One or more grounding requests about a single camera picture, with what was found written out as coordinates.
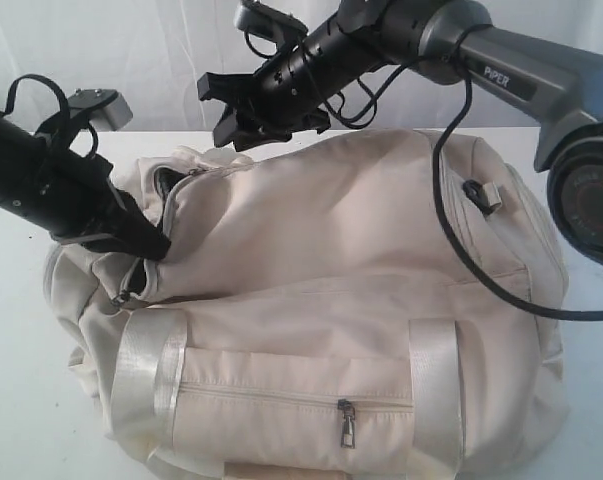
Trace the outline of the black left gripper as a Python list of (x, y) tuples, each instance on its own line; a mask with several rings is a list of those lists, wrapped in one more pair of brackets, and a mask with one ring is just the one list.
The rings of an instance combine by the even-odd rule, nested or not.
[(113, 187), (111, 170), (41, 137), (0, 137), (0, 208), (91, 252), (164, 259), (170, 239)]

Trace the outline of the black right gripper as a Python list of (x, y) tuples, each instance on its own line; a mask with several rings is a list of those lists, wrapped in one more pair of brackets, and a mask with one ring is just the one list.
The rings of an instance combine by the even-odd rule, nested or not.
[[(272, 143), (285, 143), (291, 134), (331, 126), (335, 118), (347, 128), (370, 125), (378, 110), (386, 81), (377, 91), (362, 81), (366, 73), (390, 63), (382, 52), (385, 9), (339, 9), (315, 31), (305, 35), (278, 33), (265, 39), (276, 45), (254, 74), (207, 72), (196, 83), (199, 100), (245, 100), (250, 107), (227, 105), (212, 132), (217, 148), (232, 146), (247, 151)], [(362, 109), (346, 116), (329, 99), (343, 98), (342, 90), (357, 83), (367, 94)]]

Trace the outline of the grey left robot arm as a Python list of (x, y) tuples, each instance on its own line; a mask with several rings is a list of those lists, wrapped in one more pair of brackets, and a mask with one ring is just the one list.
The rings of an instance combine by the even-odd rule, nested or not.
[(54, 151), (0, 117), (0, 209), (42, 228), (57, 243), (159, 261), (170, 240), (117, 189), (113, 165), (70, 149)]

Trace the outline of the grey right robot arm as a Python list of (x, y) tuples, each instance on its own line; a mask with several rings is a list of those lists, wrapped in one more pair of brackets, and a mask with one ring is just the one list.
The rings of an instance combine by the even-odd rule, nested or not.
[(235, 25), (276, 50), (252, 73), (198, 80), (201, 100), (225, 106), (216, 146), (324, 132), (337, 118), (330, 98), (386, 66), (439, 85), (470, 80), (538, 122), (534, 168), (548, 176), (553, 220), (603, 265), (603, 55), (499, 29), (476, 1), (343, 1), (314, 31), (244, 1)]

